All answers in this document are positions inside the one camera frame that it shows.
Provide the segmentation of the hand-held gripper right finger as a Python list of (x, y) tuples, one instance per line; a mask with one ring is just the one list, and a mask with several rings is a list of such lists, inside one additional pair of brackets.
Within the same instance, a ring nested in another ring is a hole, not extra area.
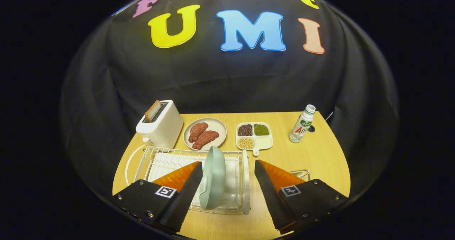
[(303, 180), (263, 160), (256, 160), (255, 176), (274, 227), (281, 234), (327, 220), (348, 201), (322, 180)]

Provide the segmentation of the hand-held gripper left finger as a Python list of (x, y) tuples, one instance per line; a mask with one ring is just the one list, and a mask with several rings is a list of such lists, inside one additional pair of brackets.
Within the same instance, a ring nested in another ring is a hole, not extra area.
[(143, 224), (168, 233), (180, 231), (203, 177), (203, 164), (192, 162), (152, 182), (137, 180), (110, 201)]

